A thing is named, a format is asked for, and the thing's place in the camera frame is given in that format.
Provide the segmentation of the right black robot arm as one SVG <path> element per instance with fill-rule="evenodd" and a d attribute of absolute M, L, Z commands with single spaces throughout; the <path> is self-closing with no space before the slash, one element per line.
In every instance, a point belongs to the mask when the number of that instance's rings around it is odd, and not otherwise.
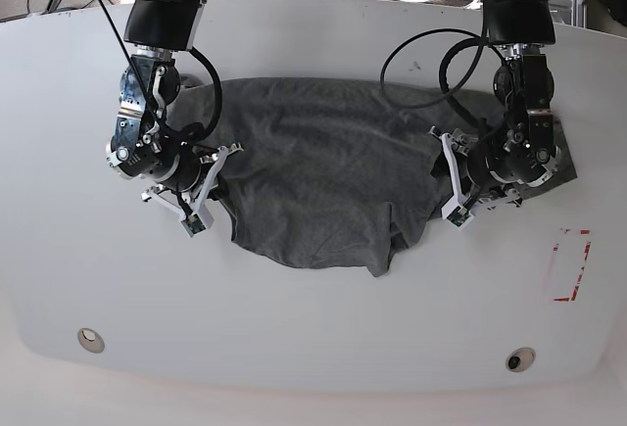
<path fill-rule="evenodd" d="M 216 148 L 203 144 L 222 110 L 217 70 L 193 45 L 206 2 L 135 0 L 123 40 L 137 51 L 121 76 L 116 128 L 106 149 L 109 167 L 123 178 L 152 179 L 143 201 L 175 213 L 191 236 L 213 225 L 206 201 L 221 198 L 218 175 L 226 159 L 243 149 L 238 143 Z M 207 124 L 193 122 L 180 129 L 168 124 L 168 107 L 181 88 L 176 52 L 190 53 L 210 75 L 215 105 Z"/>

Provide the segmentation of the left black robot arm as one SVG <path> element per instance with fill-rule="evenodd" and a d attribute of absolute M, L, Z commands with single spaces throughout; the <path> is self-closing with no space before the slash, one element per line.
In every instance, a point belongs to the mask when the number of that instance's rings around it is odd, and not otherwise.
<path fill-rule="evenodd" d="M 431 131 L 443 149 L 453 195 L 442 218 L 463 228 L 483 209 L 520 206 L 520 186 L 539 187 L 554 177 L 561 160 L 555 143 L 551 100 L 553 76 L 542 47 L 555 43 L 548 0 L 481 0 L 482 33 L 456 44 L 443 58 L 439 81 L 449 91 L 453 57 L 471 47 L 489 47 L 501 57 L 494 94 L 505 112 L 495 125 L 476 119 L 474 133 Z"/>

